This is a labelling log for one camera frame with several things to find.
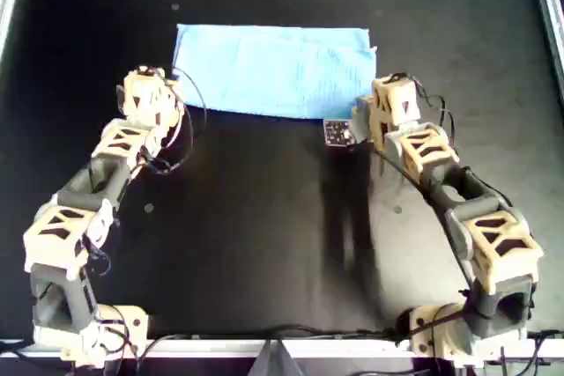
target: table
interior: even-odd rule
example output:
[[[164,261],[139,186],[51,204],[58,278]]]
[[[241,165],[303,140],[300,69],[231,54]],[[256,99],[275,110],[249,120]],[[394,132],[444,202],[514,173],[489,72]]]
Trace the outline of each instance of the table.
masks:
[[[531,327],[561,326],[564,131],[536,0],[18,0],[0,69],[3,338],[31,330],[21,235],[117,116],[115,84],[170,64],[177,23],[369,28],[377,74],[445,96],[465,163],[527,217],[545,250]],[[211,113],[188,164],[143,174],[121,220],[94,289],[147,310],[151,335],[380,328],[462,301],[431,210],[379,160],[327,152],[320,122]]]

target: blue towel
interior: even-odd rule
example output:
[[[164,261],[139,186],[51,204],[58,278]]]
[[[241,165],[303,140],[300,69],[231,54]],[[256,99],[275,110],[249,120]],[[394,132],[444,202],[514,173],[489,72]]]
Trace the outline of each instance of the blue towel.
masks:
[[[371,93],[375,50],[367,30],[178,25],[175,68],[210,109],[288,118],[348,118]],[[201,106],[182,72],[180,95]]]

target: wire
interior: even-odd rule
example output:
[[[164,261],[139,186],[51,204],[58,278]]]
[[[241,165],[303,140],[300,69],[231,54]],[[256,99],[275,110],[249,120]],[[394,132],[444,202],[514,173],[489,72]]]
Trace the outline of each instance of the wire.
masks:
[[[29,365],[33,365],[35,367],[44,369],[44,370],[49,370],[49,371],[52,371],[52,372],[68,372],[69,371],[69,367],[67,367],[67,366],[63,367],[61,365],[55,365],[55,364],[51,364],[51,363],[42,363],[37,358],[28,357],[26,354],[21,352],[21,350],[23,350],[24,348],[27,348],[31,345],[33,345],[33,341],[30,341],[30,340],[18,341],[16,343],[5,343],[5,342],[0,341],[0,356],[2,356],[2,354],[6,353],[6,352],[10,352],[14,356],[18,357],[21,361],[26,362]]]
[[[441,317],[440,319],[433,319],[430,323],[423,325],[423,326],[419,326],[418,328],[411,330],[408,333],[408,338],[411,338],[414,335],[417,335],[420,332],[423,332],[424,330],[430,329],[430,328],[434,328],[435,326],[439,326],[443,323],[447,323],[449,321],[453,321],[455,319],[458,319],[459,317],[464,316],[464,310],[459,310],[457,312],[454,312],[452,314],[449,314],[448,316],[445,317]]]
[[[141,356],[139,356],[139,359],[137,360],[137,366],[136,366],[135,374],[139,374],[139,372],[141,371],[141,365],[143,364],[143,362],[147,358],[147,355],[149,354],[149,352],[153,348],[155,348],[155,346],[159,342],[166,341],[167,339],[186,339],[186,338],[187,338],[186,335],[174,334],[174,335],[164,335],[164,336],[161,336],[160,338],[153,340],[152,343],[150,343],[149,346],[145,349],[145,351],[143,351],[143,354],[141,354]]]
[[[503,200],[505,200],[505,203],[508,204],[509,207],[513,207],[513,202],[511,201],[511,199],[509,197],[507,197],[505,194],[503,194],[499,189],[497,189],[496,187],[491,186],[490,184],[488,184],[487,182],[485,182],[484,180],[482,180],[479,176],[477,176],[474,171],[472,171],[470,169],[469,166],[464,166],[463,171],[466,172],[470,172],[472,174],[472,176],[474,178],[476,178],[478,181],[480,181],[482,184],[484,184],[486,187],[490,188],[492,191],[496,192],[497,194],[499,194]]]
[[[441,365],[439,364],[439,360],[437,358],[437,349],[436,349],[436,344],[435,344],[435,341],[434,341],[434,327],[436,326],[435,322],[437,320],[437,316],[447,306],[450,306],[450,304],[445,304],[444,306],[440,306],[437,309],[437,311],[435,312],[433,319],[431,320],[431,324],[433,325],[433,326],[431,326],[431,344],[433,346],[433,358],[434,358],[434,363],[436,364],[437,369],[439,370],[439,373],[441,373]]]
[[[501,358],[501,374],[503,376],[508,376],[508,364],[505,359],[505,348],[503,348],[503,346],[501,346],[500,349],[500,358]]]
[[[117,370],[115,371],[115,375],[117,376],[122,368],[122,363],[123,363],[123,357],[125,355],[125,347],[129,346],[131,353],[133,354],[133,357],[135,357],[136,361],[138,361],[138,357],[137,357],[137,348],[135,347],[135,345],[133,345],[131,343],[130,340],[130,328],[127,326],[127,323],[125,322],[125,317],[123,317],[123,313],[122,311],[117,308],[116,306],[110,306],[112,307],[121,317],[120,321],[116,321],[116,320],[103,320],[103,321],[99,321],[100,324],[108,324],[108,325],[123,325],[123,328],[125,329],[125,334],[122,334],[120,331],[115,330],[113,328],[107,328],[107,331],[120,336],[123,339],[123,344],[120,348],[118,348],[117,350],[108,350],[108,354],[114,354],[116,352],[121,351],[122,352],[122,356],[120,357],[120,362],[117,365]]]
[[[188,74],[188,72],[186,72],[185,70],[182,70],[181,68],[178,68],[177,66],[174,66],[173,70],[179,70],[190,81],[190,83],[192,83],[192,85],[194,85],[194,88],[196,89],[196,93],[197,93],[198,97],[200,98],[200,101],[202,102],[202,109],[204,110],[204,123],[202,124],[202,129],[200,129],[200,132],[198,134],[196,134],[196,138],[198,138],[199,136],[201,136],[205,132],[205,130],[207,129],[207,126],[208,126],[208,108],[205,105],[204,96],[202,95],[202,92],[200,92],[200,89],[197,87],[197,84],[194,81],[194,78],[192,78]]]
[[[98,276],[105,276],[112,269],[112,260],[110,259],[108,253],[106,253],[101,248],[98,248],[94,243],[84,234],[82,236],[82,243],[84,244],[86,251],[88,251],[89,256],[92,260],[97,261],[103,259],[106,262],[106,268],[103,272],[99,272]]]
[[[357,372],[351,376],[419,376],[421,374],[429,374],[429,369],[423,370],[404,370],[402,372],[385,372],[384,370],[374,370],[368,372]]]
[[[194,147],[194,125],[192,122],[192,116],[190,114],[190,111],[188,109],[188,106],[186,106],[186,103],[184,103],[184,101],[182,100],[182,98],[178,95],[178,93],[176,92],[176,90],[173,88],[173,86],[171,86],[167,79],[160,75],[159,70],[157,70],[156,68],[150,68],[150,70],[152,70],[152,72],[154,72],[154,75],[156,75],[158,78],[160,78],[160,80],[165,84],[166,87],[168,87],[168,89],[170,90],[170,92],[176,97],[176,100],[179,101],[180,103],[183,104],[184,106],[184,111],[186,112],[186,116],[188,117],[188,121],[189,121],[189,126],[190,126],[190,131],[189,131],[189,147],[188,150],[186,151],[186,153],[184,153],[184,156],[182,158],[180,158],[176,163],[174,163],[173,165],[169,166],[168,168],[166,168],[165,170],[159,170],[157,168],[152,167],[151,169],[158,175],[169,175],[170,173],[174,172],[176,169],[178,169],[180,166],[182,166],[182,164],[188,159],[188,157],[190,156],[190,153],[192,152],[192,148]]]
[[[386,81],[384,84],[393,83],[393,82],[398,81],[398,80],[403,79],[403,78],[407,78],[415,84],[415,90],[417,92],[417,95],[420,96],[421,98],[425,99],[425,102],[427,103],[427,105],[429,107],[431,107],[434,110],[441,112],[441,117],[439,118],[439,126],[440,127],[442,127],[442,124],[444,123],[445,114],[447,114],[449,116],[449,120],[450,120],[450,137],[449,138],[450,138],[450,142],[452,144],[452,148],[455,149],[455,145],[456,145],[455,144],[456,123],[455,123],[454,116],[447,109],[447,101],[441,95],[429,96],[428,93],[427,93],[427,90],[425,89],[423,84],[416,77],[414,77],[413,75],[411,75],[407,72],[397,72],[395,74],[392,74],[390,76],[390,79],[388,81]],[[434,104],[431,103],[430,99],[439,99],[441,101],[441,106],[440,107],[435,106]]]
[[[527,365],[525,366],[524,369],[522,369],[522,371],[520,371],[516,376],[524,376],[529,369],[533,366],[533,364],[535,365],[535,372],[534,374],[537,374],[538,372],[538,353],[540,352],[540,347],[542,347],[544,341],[551,337],[551,336],[557,336],[557,335],[564,335],[564,331],[562,330],[544,330],[539,332],[538,334],[534,334],[533,337],[535,338],[535,350],[532,353],[531,359],[529,360],[529,362],[527,363]]]

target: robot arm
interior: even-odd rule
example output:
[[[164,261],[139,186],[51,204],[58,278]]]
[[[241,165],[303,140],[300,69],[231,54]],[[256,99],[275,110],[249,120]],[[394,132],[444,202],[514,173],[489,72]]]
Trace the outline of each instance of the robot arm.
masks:
[[[169,130],[181,125],[184,105],[171,89],[175,84],[164,70],[130,72],[119,99],[125,119],[103,129],[90,162],[39,208],[24,234],[33,338],[60,348],[61,359],[78,366],[102,367],[145,349],[147,314],[136,306],[98,304],[85,265],[104,245],[130,182],[159,154]]]
[[[460,164],[444,129],[419,122],[418,84],[406,74],[376,79],[373,94],[358,99],[352,120],[324,123],[326,141],[373,143],[433,208],[465,275],[471,265],[475,279],[467,277],[465,304],[413,309],[407,335],[422,357],[474,365],[498,354],[504,343],[526,337],[543,251],[507,197]],[[459,199],[449,196],[452,188]]]

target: gray plastic part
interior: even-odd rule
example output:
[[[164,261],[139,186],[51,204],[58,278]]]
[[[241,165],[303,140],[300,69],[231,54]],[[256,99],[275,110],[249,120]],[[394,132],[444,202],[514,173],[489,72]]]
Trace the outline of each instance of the gray plastic part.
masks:
[[[61,206],[98,211],[107,199],[117,210],[130,179],[126,158],[99,155],[56,193],[56,201]]]
[[[367,99],[356,99],[356,115],[352,117],[351,132],[360,143],[370,138],[370,103]]]
[[[533,282],[531,276],[518,276],[495,285],[489,295],[474,280],[464,304],[464,319],[478,338],[489,338],[524,328],[529,319]]]
[[[441,136],[447,137],[446,132],[443,127],[435,125],[432,122],[417,123],[409,122],[402,125],[399,129],[391,131],[384,136],[384,143],[386,146],[386,156],[394,163],[399,166],[403,165],[404,151],[402,149],[401,143],[399,143],[399,138],[411,134],[413,132],[419,132],[424,129],[434,129]]]
[[[65,269],[44,264],[34,264],[30,274],[36,326],[79,333],[93,321],[98,304],[83,269],[75,280],[67,279]]]
[[[460,260],[470,260],[473,256],[473,240],[464,221],[500,209],[507,210],[507,204],[472,172],[454,162],[435,166],[421,177],[429,189],[435,209],[444,214],[456,256]],[[452,199],[445,187],[454,188],[464,200]]]
[[[282,341],[267,340],[250,369],[249,376],[303,376]]]

